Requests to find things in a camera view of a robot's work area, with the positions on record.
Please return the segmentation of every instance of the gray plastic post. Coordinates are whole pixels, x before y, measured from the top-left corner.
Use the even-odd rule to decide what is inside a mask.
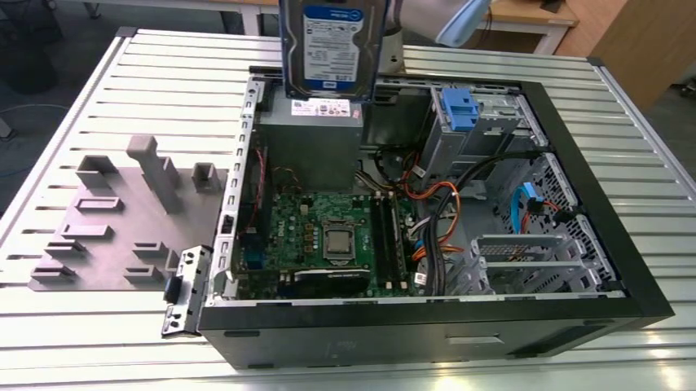
[[[212,163],[194,163],[190,181],[196,187],[196,193],[214,193],[221,185],[217,178],[217,170]]]
[[[113,167],[108,156],[85,156],[78,163],[74,172],[77,178],[88,189],[108,188],[104,174],[116,174],[118,170]]]
[[[181,210],[181,200],[176,196],[172,181],[164,172],[160,158],[156,155],[154,138],[148,135],[132,136],[125,154],[140,164],[144,181],[154,192],[161,207],[166,213],[177,213]]]

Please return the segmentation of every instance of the aluminum table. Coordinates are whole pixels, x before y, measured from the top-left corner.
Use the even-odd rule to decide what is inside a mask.
[[[134,166],[122,152],[129,137],[152,134],[177,167],[197,161],[228,167],[248,66],[280,64],[269,37],[121,35],[0,221],[0,385],[696,389],[696,186],[610,74],[578,58],[405,48],[408,72],[546,86],[675,311],[647,329],[614,333],[552,358],[233,371],[202,339],[160,339],[160,293],[31,292],[29,272],[73,198],[82,156]]]

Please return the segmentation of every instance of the metal bracket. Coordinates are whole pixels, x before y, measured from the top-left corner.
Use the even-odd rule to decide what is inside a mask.
[[[161,338],[200,336],[197,319],[204,302],[206,269],[212,259],[212,249],[197,246],[181,252],[176,275],[166,281],[164,300],[166,312],[161,325]]]

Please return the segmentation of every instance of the floor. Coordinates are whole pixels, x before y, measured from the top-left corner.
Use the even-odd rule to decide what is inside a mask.
[[[58,86],[42,94],[25,96],[0,82],[0,112],[27,103],[69,107],[120,26],[224,32],[220,14],[210,11],[101,5],[101,13],[98,20],[90,20],[79,3],[58,2],[55,18],[63,39],[45,49],[58,73]],[[275,20],[271,18],[268,22],[265,28],[271,30]],[[407,41],[420,43],[421,38]],[[1,114],[17,129],[17,135],[0,143],[0,216],[63,114],[55,107],[21,108]],[[675,90],[669,90],[646,115],[687,172],[696,175],[696,99],[683,99]]]

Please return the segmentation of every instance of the slotted metal surface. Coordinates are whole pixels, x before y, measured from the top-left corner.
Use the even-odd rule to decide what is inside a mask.
[[[233,371],[202,339],[161,340],[157,292],[34,293],[25,287],[77,186],[81,156],[133,166],[130,134],[154,134],[178,167],[228,167],[249,65],[280,64],[277,40],[140,30],[116,38],[0,222],[0,384],[75,389],[696,388],[693,183],[610,77],[583,59],[405,48],[409,73],[546,86],[675,311],[552,358]]]

